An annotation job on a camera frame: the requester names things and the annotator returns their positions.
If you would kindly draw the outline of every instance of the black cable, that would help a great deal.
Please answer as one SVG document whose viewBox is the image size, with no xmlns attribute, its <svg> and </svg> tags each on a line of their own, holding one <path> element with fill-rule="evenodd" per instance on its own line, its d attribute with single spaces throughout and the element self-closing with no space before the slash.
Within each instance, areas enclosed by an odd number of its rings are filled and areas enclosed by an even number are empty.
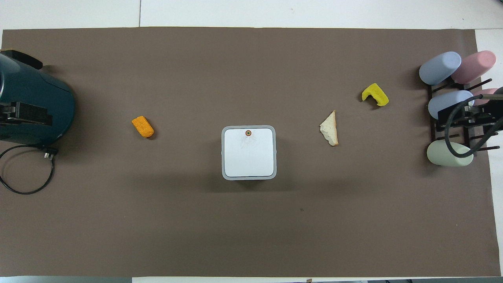
<svg viewBox="0 0 503 283">
<path fill-rule="evenodd" d="M 447 118 L 447 122 L 446 122 L 446 126 L 445 126 L 445 144 L 447 145 L 447 148 L 449 149 L 449 151 L 456 157 L 464 158 L 464 157 L 468 157 L 468 156 L 472 155 L 474 152 L 479 150 L 484 145 L 484 143 L 492 136 L 492 134 L 494 134 L 497 130 L 499 130 L 503 126 L 503 117 L 502 117 L 484 134 L 484 136 L 482 137 L 481 140 L 478 141 L 478 143 L 476 143 L 472 148 L 470 148 L 469 151 L 467 151 L 465 153 L 462 153 L 462 154 L 457 153 L 454 150 L 454 148 L 452 148 L 451 141 L 449 140 L 449 129 L 451 128 L 451 124 L 452 124 L 452 121 L 454 120 L 454 116 L 456 115 L 456 113 L 459 112 L 459 110 L 461 110 L 461 108 L 467 106 L 468 102 L 475 100 L 475 99 L 479 99 L 479 98 L 482 98 L 482 95 L 473 96 L 473 97 L 470 97 L 464 101 L 461 101 L 460 103 L 458 103 L 458 105 L 456 105 L 456 107 L 454 107 L 451 114 L 449 114 L 449 118 Z"/>
<path fill-rule="evenodd" d="M 11 151 L 13 149 L 17 149 L 17 148 L 36 148 L 36 149 L 41 149 L 41 150 L 45 149 L 45 147 L 41 147 L 41 146 L 20 145 L 20 146 L 11 147 L 10 149 L 5 150 L 4 152 L 2 152 L 2 154 L 0 154 L 0 158 L 2 158 L 7 152 L 9 152 L 9 151 Z M 52 175 L 53 174 L 54 174 L 54 159 L 51 159 L 51 173 L 49 174 L 49 178 L 47 178 L 47 180 L 45 181 L 45 183 L 40 188 L 38 188 L 36 190 L 29 191 L 29 192 L 20 192 L 20 191 L 17 191 L 15 189 L 13 189 L 12 187 L 10 187 L 7 183 L 5 183 L 5 181 L 2 179 L 1 176 L 0 176 L 0 183 L 2 183 L 2 185 L 4 185 L 11 192 L 15 192 L 15 193 L 18 193 L 18 194 L 34 194 L 36 192 L 41 191 L 43 188 L 45 188 L 47 186 L 47 184 L 49 184 L 49 182 L 52 179 Z"/>
</svg>

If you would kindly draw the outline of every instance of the black power cord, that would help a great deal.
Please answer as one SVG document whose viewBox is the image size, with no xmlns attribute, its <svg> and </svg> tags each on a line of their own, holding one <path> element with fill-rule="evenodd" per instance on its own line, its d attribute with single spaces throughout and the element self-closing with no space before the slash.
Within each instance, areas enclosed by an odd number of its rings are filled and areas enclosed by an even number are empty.
<svg viewBox="0 0 503 283">
<path fill-rule="evenodd" d="M 44 147 L 44 146 L 26 146 L 26 145 L 20 145 L 20 146 L 15 146 L 15 147 L 11 147 L 7 150 L 5 150 L 4 152 L 2 152 L 2 154 L 0 154 L 0 158 L 2 158 L 7 152 L 13 150 L 13 149 L 17 149 L 17 148 L 36 148 L 36 149 L 40 149 L 40 150 L 44 150 L 45 151 L 45 154 L 47 156 L 49 156 L 49 159 L 51 160 L 51 173 L 49 174 L 49 178 L 47 178 L 47 180 L 45 181 L 45 183 L 39 187 L 38 189 L 35 189 L 33 191 L 29 191 L 29 192 L 20 192 L 18 190 L 15 190 L 13 189 L 11 186 L 9 186 L 3 179 L 2 177 L 0 176 L 0 183 L 2 183 L 2 185 L 4 185 L 7 189 L 9 189 L 11 192 L 15 192 L 15 193 L 18 193 L 18 194 L 34 194 L 36 192 L 39 192 L 41 191 L 43 188 L 45 188 L 49 182 L 51 181 L 52 179 L 52 175 L 54 174 L 54 159 L 53 159 L 53 156 L 55 154 L 57 154 L 58 150 L 57 149 L 54 149 L 54 148 L 48 148 L 48 147 Z"/>
<path fill-rule="evenodd" d="M 470 101 L 475 100 L 475 99 L 480 99 L 480 98 L 482 98 L 482 95 L 476 95 L 476 96 L 470 97 L 464 101 L 461 101 L 460 103 L 458 103 L 458 105 L 456 105 L 456 107 L 454 107 L 451 114 L 449 114 L 449 118 L 447 118 L 447 122 L 445 125 L 445 144 L 447 145 L 447 148 L 449 149 L 449 151 L 456 157 L 459 157 L 459 158 L 469 157 L 474 152 L 479 150 L 484 145 L 484 143 L 492 136 L 492 134 L 494 134 L 496 131 L 498 131 L 503 126 L 503 117 L 502 117 L 484 134 L 482 139 L 480 139 L 477 144 L 475 144 L 472 148 L 470 148 L 469 151 L 467 151 L 465 153 L 462 153 L 462 154 L 457 153 L 454 150 L 454 148 L 452 148 L 451 141 L 449 140 L 449 129 L 451 128 L 452 121 L 454 120 L 454 115 L 456 115 L 456 113 L 458 113 L 459 110 L 461 110 L 461 108 L 467 106 Z"/>
</svg>

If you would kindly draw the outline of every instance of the yellow curved object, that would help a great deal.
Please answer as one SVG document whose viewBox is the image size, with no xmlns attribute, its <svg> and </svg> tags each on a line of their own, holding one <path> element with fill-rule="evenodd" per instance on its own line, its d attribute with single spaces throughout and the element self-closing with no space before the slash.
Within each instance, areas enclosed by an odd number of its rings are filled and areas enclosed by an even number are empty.
<svg viewBox="0 0 503 283">
<path fill-rule="evenodd" d="M 362 101 L 367 99 L 369 95 L 377 101 L 377 106 L 384 106 L 389 102 L 386 94 L 384 94 L 382 89 L 376 83 L 371 84 L 362 92 Z"/>
<path fill-rule="evenodd" d="M 151 137 L 154 134 L 154 129 L 144 116 L 133 119 L 131 123 L 142 137 Z"/>
</svg>

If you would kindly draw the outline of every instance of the white triangular bread piece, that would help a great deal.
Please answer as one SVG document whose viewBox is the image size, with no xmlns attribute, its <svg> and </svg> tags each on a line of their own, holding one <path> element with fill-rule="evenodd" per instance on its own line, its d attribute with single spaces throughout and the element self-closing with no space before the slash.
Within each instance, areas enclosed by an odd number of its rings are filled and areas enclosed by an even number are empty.
<svg viewBox="0 0 503 283">
<path fill-rule="evenodd" d="M 319 131 L 323 134 L 323 137 L 328 141 L 331 146 L 336 146 L 339 144 L 337 140 L 337 129 L 336 129 L 336 111 L 334 110 L 319 126 Z"/>
</svg>

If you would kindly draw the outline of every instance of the orange food piece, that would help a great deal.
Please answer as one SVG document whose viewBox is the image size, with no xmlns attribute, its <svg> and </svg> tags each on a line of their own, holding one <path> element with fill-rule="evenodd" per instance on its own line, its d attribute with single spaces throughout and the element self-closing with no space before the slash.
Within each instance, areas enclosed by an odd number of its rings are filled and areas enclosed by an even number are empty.
<svg viewBox="0 0 503 283">
<path fill-rule="evenodd" d="M 133 119 L 131 123 L 142 137 L 151 137 L 154 134 L 154 129 L 144 116 Z"/>
</svg>

